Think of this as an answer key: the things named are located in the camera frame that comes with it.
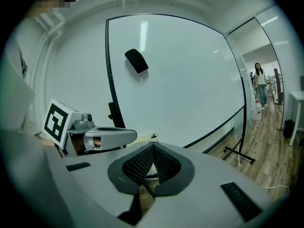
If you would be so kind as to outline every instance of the black whiteboard eraser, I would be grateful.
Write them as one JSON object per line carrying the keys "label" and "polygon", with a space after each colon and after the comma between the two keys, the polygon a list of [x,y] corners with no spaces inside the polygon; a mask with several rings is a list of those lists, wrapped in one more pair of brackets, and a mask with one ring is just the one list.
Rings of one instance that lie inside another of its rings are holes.
{"label": "black whiteboard eraser", "polygon": [[128,50],[124,55],[138,74],[149,68],[143,56],[138,50]]}

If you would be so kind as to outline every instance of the white plastic bottle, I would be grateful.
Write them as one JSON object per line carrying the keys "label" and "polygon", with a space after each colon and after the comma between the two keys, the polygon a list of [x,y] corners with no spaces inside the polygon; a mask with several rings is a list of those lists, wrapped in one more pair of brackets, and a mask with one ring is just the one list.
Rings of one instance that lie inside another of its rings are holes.
{"label": "white plastic bottle", "polygon": [[261,121],[262,118],[262,105],[256,101],[253,107],[252,119]]}

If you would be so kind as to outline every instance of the white cable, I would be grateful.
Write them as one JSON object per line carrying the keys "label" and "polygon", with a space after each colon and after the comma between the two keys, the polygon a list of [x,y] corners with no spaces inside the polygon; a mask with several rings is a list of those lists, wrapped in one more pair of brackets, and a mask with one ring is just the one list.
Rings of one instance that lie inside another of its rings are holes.
{"label": "white cable", "polygon": [[283,185],[278,185],[276,187],[273,187],[273,188],[266,188],[266,187],[262,187],[262,188],[265,188],[265,189],[274,189],[274,188],[278,188],[278,187],[285,187],[288,189],[288,192],[289,192],[289,188],[287,186],[283,186]]}

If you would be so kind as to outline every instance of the wooden floor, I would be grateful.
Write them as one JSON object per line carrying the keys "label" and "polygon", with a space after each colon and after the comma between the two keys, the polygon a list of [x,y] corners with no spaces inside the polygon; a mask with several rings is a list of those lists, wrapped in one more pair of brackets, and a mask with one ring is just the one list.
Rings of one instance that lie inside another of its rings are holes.
{"label": "wooden floor", "polygon": [[[289,146],[289,139],[285,139],[283,132],[280,131],[283,115],[283,106],[274,104],[273,98],[268,97],[268,106],[262,112],[261,121],[252,121],[247,127],[242,153],[256,161],[253,165],[238,156],[231,154],[225,161],[240,170],[261,187],[276,187],[278,185],[288,186],[290,191],[298,178],[300,166],[304,163],[304,147],[299,147],[301,138],[304,134],[297,133],[293,147]],[[227,153],[223,150],[225,146],[233,147],[237,141],[233,134],[226,138],[209,154],[218,158],[223,158]],[[158,181],[149,181],[152,190]],[[288,193],[287,188],[278,187],[269,189],[269,195],[273,200]],[[140,187],[140,200],[142,214],[144,215],[153,204],[153,198],[144,186]]]}

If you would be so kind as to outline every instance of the blue jeans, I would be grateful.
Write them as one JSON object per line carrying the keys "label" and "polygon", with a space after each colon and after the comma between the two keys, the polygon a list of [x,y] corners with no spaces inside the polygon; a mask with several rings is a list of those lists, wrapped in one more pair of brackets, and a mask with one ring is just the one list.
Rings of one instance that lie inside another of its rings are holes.
{"label": "blue jeans", "polygon": [[260,98],[261,98],[261,105],[262,105],[262,107],[264,107],[264,105],[267,104],[266,85],[258,85],[258,92],[259,92]]}

